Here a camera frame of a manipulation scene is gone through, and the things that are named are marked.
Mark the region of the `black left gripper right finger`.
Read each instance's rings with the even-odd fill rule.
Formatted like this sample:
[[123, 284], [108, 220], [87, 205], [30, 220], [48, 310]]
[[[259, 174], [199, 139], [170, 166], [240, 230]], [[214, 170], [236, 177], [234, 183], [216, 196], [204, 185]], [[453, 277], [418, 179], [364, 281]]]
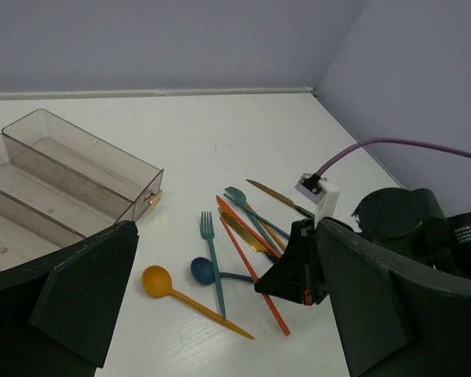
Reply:
[[351, 376], [471, 376], [471, 280], [331, 220], [316, 240]]

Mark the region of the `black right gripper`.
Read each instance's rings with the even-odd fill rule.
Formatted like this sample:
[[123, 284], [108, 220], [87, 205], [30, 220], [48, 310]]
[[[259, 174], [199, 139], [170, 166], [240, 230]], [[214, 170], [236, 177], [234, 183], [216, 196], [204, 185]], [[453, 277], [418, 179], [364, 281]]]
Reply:
[[254, 290], [304, 306], [319, 305], [328, 296], [312, 219], [292, 223], [286, 250]]

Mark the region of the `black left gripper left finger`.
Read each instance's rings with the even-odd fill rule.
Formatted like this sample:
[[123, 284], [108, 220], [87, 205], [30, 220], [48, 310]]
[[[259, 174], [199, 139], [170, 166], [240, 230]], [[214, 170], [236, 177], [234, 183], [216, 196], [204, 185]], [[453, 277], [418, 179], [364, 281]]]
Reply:
[[0, 376], [104, 366], [138, 245], [133, 221], [0, 272]]

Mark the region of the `teal chopstick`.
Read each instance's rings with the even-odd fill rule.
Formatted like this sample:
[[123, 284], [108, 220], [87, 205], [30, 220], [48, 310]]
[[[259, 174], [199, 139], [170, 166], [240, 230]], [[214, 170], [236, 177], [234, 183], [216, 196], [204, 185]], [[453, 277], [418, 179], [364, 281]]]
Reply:
[[232, 201], [237, 207], [241, 208], [243, 211], [245, 211], [247, 214], [251, 214], [253, 215], [258, 221], [260, 222], [263, 222], [264, 224], [268, 225], [271, 229], [275, 230], [278, 232], [278, 234], [280, 234], [281, 236], [289, 239], [290, 238], [290, 235], [283, 231], [281, 228], [277, 227], [276, 225], [272, 224], [269, 220], [267, 220], [266, 218], [263, 218], [262, 216], [260, 216], [259, 214], [257, 214], [256, 212], [254, 212], [253, 210], [251, 210], [249, 208], [248, 205], [242, 205], [240, 204], [239, 202], [237, 202], [235, 199], [233, 199], [230, 195], [224, 193], [223, 196], [227, 199], [229, 199], [230, 201]]

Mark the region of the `dark blue plastic spoon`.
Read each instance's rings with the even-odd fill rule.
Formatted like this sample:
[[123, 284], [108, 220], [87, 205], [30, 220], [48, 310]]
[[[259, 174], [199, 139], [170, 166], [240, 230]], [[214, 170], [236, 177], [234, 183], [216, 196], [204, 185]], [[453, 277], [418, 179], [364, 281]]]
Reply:
[[[213, 263], [207, 258], [194, 258], [190, 264], [190, 271], [194, 279], [200, 284], [210, 285], [215, 282]], [[248, 283], [254, 282], [251, 276], [227, 272], [219, 272], [219, 274], [220, 278], [241, 280]]]

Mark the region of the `teal spatula fork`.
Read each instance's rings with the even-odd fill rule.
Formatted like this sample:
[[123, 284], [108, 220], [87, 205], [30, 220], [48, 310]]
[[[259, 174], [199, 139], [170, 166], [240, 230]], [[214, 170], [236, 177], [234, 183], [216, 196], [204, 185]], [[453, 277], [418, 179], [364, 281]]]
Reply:
[[238, 188], [235, 188], [235, 187], [232, 187], [232, 186], [227, 187], [227, 188], [225, 188], [225, 193], [230, 195], [233, 199], [235, 199], [240, 204], [248, 205], [249, 208], [251, 210], [253, 210], [253, 208], [249, 205], [249, 203], [246, 200], [246, 195], [241, 190], [239, 190]]

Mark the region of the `teal plastic fork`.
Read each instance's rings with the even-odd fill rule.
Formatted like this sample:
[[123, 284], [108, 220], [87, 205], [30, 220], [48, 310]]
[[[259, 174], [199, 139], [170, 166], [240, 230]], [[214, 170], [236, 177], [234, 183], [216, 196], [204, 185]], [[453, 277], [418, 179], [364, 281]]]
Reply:
[[214, 283], [217, 290], [217, 298], [218, 303], [221, 310], [221, 316], [224, 320], [227, 319], [226, 317], [226, 308], [225, 308], [225, 297], [223, 292], [223, 287], [221, 284], [221, 277], [217, 263], [217, 256], [214, 246], [214, 222], [213, 217], [210, 211], [202, 211], [200, 217], [200, 234], [201, 237], [207, 242], [209, 252], [210, 252], [210, 260], [213, 265], [214, 271]]

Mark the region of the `yellow plastic spoon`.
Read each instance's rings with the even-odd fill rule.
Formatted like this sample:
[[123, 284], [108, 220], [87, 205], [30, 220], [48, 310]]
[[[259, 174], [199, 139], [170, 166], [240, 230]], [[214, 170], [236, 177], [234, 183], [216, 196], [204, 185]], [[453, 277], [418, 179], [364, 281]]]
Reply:
[[222, 315], [215, 313], [213, 310], [189, 298], [187, 295], [175, 290], [173, 288], [171, 275], [160, 265], [151, 265], [147, 267], [141, 275], [141, 284], [145, 292], [153, 298], [164, 298], [166, 296], [175, 297], [222, 326], [242, 335], [245, 338], [254, 339], [249, 332], [245, 331], [230, 320], [224, 319]]

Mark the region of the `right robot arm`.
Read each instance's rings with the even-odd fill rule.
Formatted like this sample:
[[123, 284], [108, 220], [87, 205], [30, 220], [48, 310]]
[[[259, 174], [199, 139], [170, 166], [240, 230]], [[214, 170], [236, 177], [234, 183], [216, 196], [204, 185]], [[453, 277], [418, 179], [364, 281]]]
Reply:
[[[445, 217], [433, 192], [382, 188], [353, 212], [357, 236], [416, 262], [471, 279], [471, 212]], [[255, 283], [257, 293], [306, 306], [328, 295], [316, 227], [321, 217], [293, 222], [286, 250]]]

